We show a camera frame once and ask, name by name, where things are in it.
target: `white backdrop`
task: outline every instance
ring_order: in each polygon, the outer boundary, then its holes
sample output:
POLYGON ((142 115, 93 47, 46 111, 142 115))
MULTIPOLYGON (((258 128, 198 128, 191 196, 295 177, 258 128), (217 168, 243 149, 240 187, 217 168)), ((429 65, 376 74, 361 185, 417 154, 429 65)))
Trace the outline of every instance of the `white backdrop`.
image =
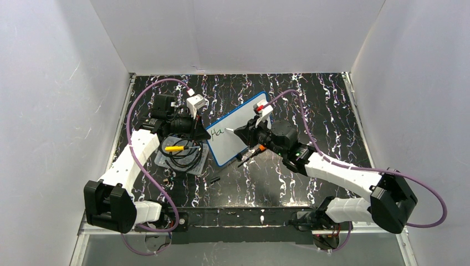
POLYGON ((85 1, 2 1, 0 264, 68 265, 129 75, 85 1))
MULTIPOLYGON (((465 1, 386 1, 352 69, 377 166, 415 175, 448 204, 441 226, 410 228, 419 265, 469 264, 469 14, 465 1)), ((437 221, 438 200, 412 188, 410 222, 437 221)))
POLYGON ((138 74, 349 71, 384 0, 91 0, 138 74))

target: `black motor joint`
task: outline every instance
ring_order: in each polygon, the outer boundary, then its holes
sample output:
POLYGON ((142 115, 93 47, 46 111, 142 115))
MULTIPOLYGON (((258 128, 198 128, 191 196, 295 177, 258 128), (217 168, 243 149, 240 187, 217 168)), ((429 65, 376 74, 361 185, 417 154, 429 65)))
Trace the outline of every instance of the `black motor joint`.
POLYGON ((141 117, 136 129, 150 130, 158 134, 160 141, 170 135, 178 135, 193 141, 210 139, 210 134, 202 125, 201 116, 197 114, 196 117, 191 117, 188 107, 176 108, 176 102, 175 96, 155 95, 149 116, 141 117))

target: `black bracket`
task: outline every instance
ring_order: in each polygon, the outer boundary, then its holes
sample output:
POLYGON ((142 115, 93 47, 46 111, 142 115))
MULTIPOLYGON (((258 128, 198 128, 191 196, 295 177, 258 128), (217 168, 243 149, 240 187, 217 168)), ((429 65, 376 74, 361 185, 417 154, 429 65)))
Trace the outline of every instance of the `black bracket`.
POLYGON ((324 230, 334 227, 336 223, 326 215, 328 204, 330 204, 334 198, 333 196, 325 198, 316 211, 297 212, 296 217, 290 220, 289 224, 293 225, 299 231, 324 230))
POLYGON ((83 189, 86 221, 92 226, 127 233, 134 226, 137 210, 121 184, 88 181, 83 189))
POLYGON ((377 186, 371 186, 372 220, 390 233, 403 231, 418 199, 402 176, 382 174, 377 186))

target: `small black object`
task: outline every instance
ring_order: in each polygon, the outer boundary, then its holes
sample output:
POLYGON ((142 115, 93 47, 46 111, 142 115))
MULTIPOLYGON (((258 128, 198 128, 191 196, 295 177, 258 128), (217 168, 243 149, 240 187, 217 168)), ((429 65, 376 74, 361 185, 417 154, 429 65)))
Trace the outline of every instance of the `small black object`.
POLYGON ((215 182, 219 181, 220 180, 220 176, 216 176, 216 177, 213 177, 210 181, 210 184, 214 184, 215 182))
POLYGON ((243 155, 241 152, 239 152, 237 155, 235 155, 235 158, 237 159, 237 161, 241 162, 242 159, 243 159, 243 155))

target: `blue whiteboard frame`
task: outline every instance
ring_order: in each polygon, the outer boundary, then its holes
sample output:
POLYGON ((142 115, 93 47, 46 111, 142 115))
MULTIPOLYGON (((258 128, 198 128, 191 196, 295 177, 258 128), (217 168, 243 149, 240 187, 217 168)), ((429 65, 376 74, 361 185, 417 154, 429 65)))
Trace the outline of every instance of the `blue whiteboard frame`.
MULTIPOLYGON (((219 123, 222 119, 224 119, 225 117, 228 117, 229 115, 231 115, 232 113, 234 113, 235 111, 237 111, 239 108, 245 106, 245 104, 250 103, 254 98, 256 98, 256 97, 258 97, 258 96, 260 96, 260 95, 262 95, 262 94, 266 95, 266 101, 269 102, 269 98, 268 98, 269 95, 266 93, 266 91, 262 91, 262 92, 258 93, 257 95, 251 97, 248 101, 242 103, 242 105, 237 106, 235 109, 233 109, 232 111, 230 111, 228 114, 224 115, 223 117, 219 118, 219 119, 218 119, 217 121, 215 121, 214 123, 210 124, 210 126, 206 127, 206 130, 209 130, 211 127, 213 127, 213 126, 215 126, 217 123, 219 123)), ((214 159, 215 159, 214 152, 212 151, 212 148, 211 148, 211 146, 209 145, 209 141, 206 140, 206 143, 207 143, 207 145, 209 146, 209 149, 211 150, 212 157, 214 157, 214 159)), ((222 165, 219 165, 219 163, 217 162, 217 160, 215 160, 215 162, 216 162, 216 164, 217 164, 218 167, 222 167, 222 166, 226 165, 227 163, 229 163, 230 161, 232 161, 233 158, 235 158, 235 157, 236 157, 236 155, 233 156, 230 160, 228 160, 226 163, 224 163, 224 164, 222 164, 222 165)))

